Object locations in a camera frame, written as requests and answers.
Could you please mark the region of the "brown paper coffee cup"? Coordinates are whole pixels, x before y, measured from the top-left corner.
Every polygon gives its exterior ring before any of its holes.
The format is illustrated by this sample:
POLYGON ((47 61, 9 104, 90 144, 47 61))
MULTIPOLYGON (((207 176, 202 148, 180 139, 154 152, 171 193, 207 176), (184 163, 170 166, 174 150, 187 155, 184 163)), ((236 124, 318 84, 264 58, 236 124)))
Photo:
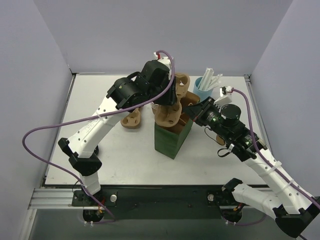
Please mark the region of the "brown paper coffee cup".
POLYGON ((226 144, 225 140, 222 137, 220 137, 218 134, 216 135, 215 140, 221 146, 224 146, 226 144))

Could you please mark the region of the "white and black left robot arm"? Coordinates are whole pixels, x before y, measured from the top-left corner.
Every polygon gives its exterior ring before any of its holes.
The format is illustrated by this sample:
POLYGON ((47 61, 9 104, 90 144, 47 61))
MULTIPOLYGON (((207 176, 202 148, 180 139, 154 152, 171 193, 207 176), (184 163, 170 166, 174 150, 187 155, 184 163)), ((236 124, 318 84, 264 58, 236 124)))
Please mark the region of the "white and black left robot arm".
POLYGON ((69 138, 62 137, 58 141, 60 149, 79 173, 81 185, 86 188, 83 199, 89 205, 95 206, 102 199, 98 177, 102 162, 94 152, 96 147, 128 112, 153 99, 164 89, 168 89, 165 103, 173 103, 176 100, 174 89, 168 85, 171 76, 172 61, 168 57, 147 61, 141 71, 114 82, 92 115, 93 120, 69 138))

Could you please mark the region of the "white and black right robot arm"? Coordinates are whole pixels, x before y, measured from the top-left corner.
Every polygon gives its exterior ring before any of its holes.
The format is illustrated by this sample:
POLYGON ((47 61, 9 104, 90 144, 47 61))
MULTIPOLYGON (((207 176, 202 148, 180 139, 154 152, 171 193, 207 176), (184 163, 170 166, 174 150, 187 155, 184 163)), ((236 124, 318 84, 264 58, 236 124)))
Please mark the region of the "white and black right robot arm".
POLYGON ((272 194, 267 194, 233 178, 222 187, 225 203, 238 202, 259 210, 292 238, 297 238, 318 216, 320 199, 298 187, 263 141, 241 122, 237 105, 218 107, 208 97, 184 107, 183 112, 197 125, 209 127, 220 136, 228 152, 254 170, 272 190, 272 194))

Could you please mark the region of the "green and brown paper bag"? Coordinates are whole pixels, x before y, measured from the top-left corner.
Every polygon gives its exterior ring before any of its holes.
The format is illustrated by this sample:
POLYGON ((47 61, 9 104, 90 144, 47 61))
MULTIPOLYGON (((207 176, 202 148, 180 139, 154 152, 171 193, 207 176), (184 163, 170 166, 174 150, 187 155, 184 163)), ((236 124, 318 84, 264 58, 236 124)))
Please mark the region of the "green and brown paper bag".
POLYGON ((179 112, 177 105, 159 106, 154 120, 154 149, 174 159, 187 138, 193 121, 186 113, 179 112))

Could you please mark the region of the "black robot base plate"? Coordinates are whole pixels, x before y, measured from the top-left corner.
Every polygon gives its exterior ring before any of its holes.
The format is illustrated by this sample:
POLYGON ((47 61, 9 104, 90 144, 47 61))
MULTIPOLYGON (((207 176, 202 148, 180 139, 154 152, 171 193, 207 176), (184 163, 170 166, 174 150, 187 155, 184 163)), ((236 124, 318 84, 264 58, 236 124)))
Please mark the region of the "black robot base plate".
POLYGON ((87 221, 100 220, 211 220, 238 222, 243 203, 225 197, 221 185, 105 185, 95 197, 111 214, 83 190, 75 190, 71 205, 83 207, 87 221))

